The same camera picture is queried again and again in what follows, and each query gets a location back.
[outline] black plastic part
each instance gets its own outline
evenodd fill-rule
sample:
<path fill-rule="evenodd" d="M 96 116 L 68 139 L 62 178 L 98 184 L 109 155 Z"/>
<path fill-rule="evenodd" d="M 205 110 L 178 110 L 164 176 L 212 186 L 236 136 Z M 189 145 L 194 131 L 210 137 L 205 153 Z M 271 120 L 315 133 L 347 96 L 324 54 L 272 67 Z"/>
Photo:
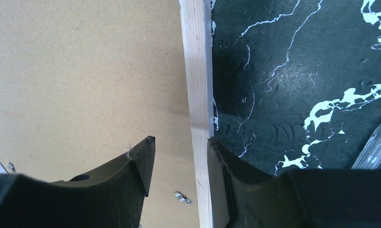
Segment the black plastic part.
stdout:
<path fill-rule="evenodd" d="M 381 227 L 381 170 L 289 170 L 280 177 L 241 161 L 209 139 L 217 228 Z"/>
<path fill-rule="evenodd" d="M 70 181 L 0 175 L 0 227 L 138 228 L 155 138 Z"/>

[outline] clear plastic bottle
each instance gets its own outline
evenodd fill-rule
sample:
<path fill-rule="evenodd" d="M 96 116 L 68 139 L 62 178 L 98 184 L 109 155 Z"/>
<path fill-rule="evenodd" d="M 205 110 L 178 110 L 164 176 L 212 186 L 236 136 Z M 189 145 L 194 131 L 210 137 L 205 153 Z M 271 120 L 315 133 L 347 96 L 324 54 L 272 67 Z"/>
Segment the clear plastic bottle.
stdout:
<path fill-rule="evenodd" d="M 381 163 L 381 124 L 375 129 L 352 169 L 375 170 Z"/>

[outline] transparent plastic object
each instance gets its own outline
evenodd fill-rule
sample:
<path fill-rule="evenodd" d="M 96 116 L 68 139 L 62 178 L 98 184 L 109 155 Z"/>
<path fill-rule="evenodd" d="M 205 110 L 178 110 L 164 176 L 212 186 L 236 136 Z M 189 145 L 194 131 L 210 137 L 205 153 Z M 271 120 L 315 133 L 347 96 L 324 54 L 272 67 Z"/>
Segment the transparent plastic object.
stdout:
<path fill-rule="evenodd" d="M 375 170 L 381 163 L 381 124 L 376 128 L 352 169 Z"/>

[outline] cardboard surface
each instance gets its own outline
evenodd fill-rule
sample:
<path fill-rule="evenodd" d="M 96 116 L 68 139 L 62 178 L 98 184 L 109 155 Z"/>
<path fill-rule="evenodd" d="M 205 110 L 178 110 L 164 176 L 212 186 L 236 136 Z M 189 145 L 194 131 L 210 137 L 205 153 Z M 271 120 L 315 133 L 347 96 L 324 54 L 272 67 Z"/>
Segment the cardboard surface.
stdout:
<path fill-rule="evenodd" d="M 147 135 L 157 151 L 142 226 L 198 227 L 176 0 L 0 1 L 3 164 L 69 180 Z"/>

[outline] black marble surface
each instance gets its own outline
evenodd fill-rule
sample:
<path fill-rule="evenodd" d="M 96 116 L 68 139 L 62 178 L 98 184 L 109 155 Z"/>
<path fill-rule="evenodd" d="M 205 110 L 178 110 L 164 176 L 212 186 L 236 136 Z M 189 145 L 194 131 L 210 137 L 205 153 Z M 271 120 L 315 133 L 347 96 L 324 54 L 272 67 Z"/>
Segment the black marble surface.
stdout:
<path fill-rule="evenodd" d="M 381 122 L 381 0 L 212 7 L 215 136 L 272 175 L 350 168 Z"/>

